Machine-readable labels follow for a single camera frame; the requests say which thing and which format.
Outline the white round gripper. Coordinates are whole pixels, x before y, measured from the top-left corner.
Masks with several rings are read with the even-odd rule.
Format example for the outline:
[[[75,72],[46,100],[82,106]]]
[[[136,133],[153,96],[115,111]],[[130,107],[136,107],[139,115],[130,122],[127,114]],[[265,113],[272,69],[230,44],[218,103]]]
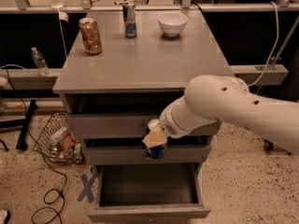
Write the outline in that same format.
[[[214,123],[214,120],[195,115],[187,106],[185,98],[181,97],[164,109],[159,123],[142,140],[148,148],[164,145],[167,136],[178,139],[199,127]]]

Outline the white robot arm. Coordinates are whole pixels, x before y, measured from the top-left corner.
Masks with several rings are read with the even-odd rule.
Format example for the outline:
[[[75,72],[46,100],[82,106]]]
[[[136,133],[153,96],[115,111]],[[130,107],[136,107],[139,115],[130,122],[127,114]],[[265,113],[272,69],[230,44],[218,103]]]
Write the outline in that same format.
[[[214,122],[232,123],[299,154],[299,104],[262,97],[237,77],[201,75],[184,95],[168,105],[143,139],[146,147],[164,145]]]

